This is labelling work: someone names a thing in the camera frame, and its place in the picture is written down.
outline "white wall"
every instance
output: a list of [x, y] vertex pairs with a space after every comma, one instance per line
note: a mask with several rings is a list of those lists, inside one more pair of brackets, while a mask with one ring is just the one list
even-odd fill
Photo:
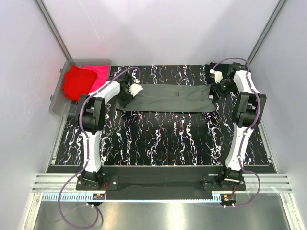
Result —
[[307, 1], [288, 1], [252, 62], [253, 81], [267, 95], [263, 121], [279, 171], [287, 173], [307, 225]]
[[65, 59], [32, 0], [2, 0], [0, 31], [0, 225], [15, 230], [59, 123], [48, 107]]
[[278, 0], [44, 0], [73, 58], [113, 65], [248, 58]]

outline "reflective metal surface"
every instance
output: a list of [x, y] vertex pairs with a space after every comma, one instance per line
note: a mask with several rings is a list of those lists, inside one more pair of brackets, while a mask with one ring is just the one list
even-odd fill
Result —
[[[238, 194], [238, 203], [250, 200]], [[62, 203], [64, 214], [83, 203]], [[223, 209], [208, 207], [213, 204], [163, 203], [104, 203], [103, 214], [93, 230], [289, 230], [281, 199], [276, 194], [260, 194], [249, 206]], [[96, 212], [82, 207], [70, 213], [73, 224], [87, 226], [93, 223]], [[60, 219], [56, 202], [42, 202], [35, 230], [73, 230]]]

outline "black marble tabletop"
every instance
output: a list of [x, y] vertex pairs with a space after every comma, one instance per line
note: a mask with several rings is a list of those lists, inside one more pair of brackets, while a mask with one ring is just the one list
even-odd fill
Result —
[[[112, 66], [111, 76], [125, 70]], [[203, 85], [205, 66], [139, 66], [141, 83]], [[158, 113], [115, 110], [106, 104], [106, 124], [100, 141], [104, 165], [221, 165], [230, 150], [231, 120], [236, 97], [216, 103], [209, 113]], [[81, 165], [83, 140], [74, 118], [68, 118], [56, 165]], [[266, 165], [268, 158], [258, 128], [250, 137], [245, 164]]]

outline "gray plastic bin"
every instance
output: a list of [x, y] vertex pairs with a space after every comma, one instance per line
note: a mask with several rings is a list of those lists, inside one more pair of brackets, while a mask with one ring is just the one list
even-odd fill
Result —
[[76, 67], [109, 65], [110, 68], [109, 68], [108, 77], [110, 76], [111, 61], [108, 59], [75, 59], [71, 61], [66, 61], [64, 67], [60, 71], [61, 75], [59, 77], [56, 90], [54, 91], [54, 94], [51, 96], [51, 105], [49, 107], [49, 112], [51, 114], [57, 114], [59, 116], [76, 115], [77, 103], [72, 102], [70, 99], [66, 98], [62, 90], [64, 84], [64, 75], [71, 69], [73, 65], [75, 65]]

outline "gray cloth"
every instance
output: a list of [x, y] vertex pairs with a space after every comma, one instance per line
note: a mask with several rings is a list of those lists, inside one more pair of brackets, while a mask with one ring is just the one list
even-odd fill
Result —
[[140, 85], [143, 90], [125, 108], [118, 103], [116, 108], [126, 111], [153, 112], [211, 112], [215, 110], [209, 99], [210, 85]]

